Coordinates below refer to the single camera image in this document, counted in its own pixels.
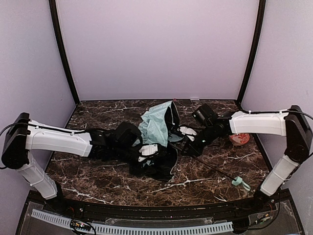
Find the mint green folding umbrella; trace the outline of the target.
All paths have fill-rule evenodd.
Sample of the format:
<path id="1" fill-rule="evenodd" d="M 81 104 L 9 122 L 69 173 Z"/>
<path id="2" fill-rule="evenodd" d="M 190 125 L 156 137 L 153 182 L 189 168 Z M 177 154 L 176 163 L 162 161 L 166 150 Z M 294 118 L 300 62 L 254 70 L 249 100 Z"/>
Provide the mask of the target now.
<path id="1" fill-rule="evenodd" d="M 160 149 L 153 157 L 132 164 L 130 171 L 139 176 L 144 175 L 158 181 L 169 182 L 173 178 L 172 170 L 177 163 L 178 155 L 182 155 L 182 149 L 189 140 L 178 131 L 180 126 L 194 129 L 197 132 L 195 140 L 207 140 L 208 145 L 218 138 L 235 133 L 230 127 L 232 113 L 219 116 L 204 104 L 193 113 L 193 116 L 203 128 L 181 125 L 173 101 L 149 108 L 141 116 L 142 122 L 138 126 L 140 140 L 135 141 L 134 145 L 140 144 L 141 148 L 148 144 L 158 144 Z"/>

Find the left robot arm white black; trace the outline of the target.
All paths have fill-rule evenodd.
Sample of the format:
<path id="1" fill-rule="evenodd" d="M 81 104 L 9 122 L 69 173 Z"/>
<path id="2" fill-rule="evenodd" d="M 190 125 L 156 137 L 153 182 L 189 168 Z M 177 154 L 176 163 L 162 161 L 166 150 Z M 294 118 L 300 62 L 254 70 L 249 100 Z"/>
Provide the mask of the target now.
<path id="1" fill-rule="evenodd" d="M 63 129 L 31 120 L 21 113 L 14 123 L 5 127 L 1 161 L 5 168 L 18 171 L 46 201 L 63 200 L 62 189 L 38 165 L 32 150 L 64 152 L 87 158 L 117 156 L 138 163 L 147 159 L 141 132 L 131 123 L 123 122 L 116 129 Z"/>

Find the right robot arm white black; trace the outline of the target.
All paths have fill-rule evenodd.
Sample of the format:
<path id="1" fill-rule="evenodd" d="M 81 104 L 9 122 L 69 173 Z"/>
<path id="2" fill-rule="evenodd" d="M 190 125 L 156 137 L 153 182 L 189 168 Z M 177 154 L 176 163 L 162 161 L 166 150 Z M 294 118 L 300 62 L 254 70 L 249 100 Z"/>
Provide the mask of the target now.
<path id="1" fill-rule="evenodd" d="M 257 194 L 270 197 L 312 156 L 313 131 L 307 121 L 309 115 L 298 105 L 281 111 L 236 111 L 217 115 L 207 104 L 192 113 L 205 128 L 188 140 L 181 151 L 183 156 L 198 157 L 214 140 L 233 134 L 271 134 L 286 137 L 283 157 L 261 183 Z"/>

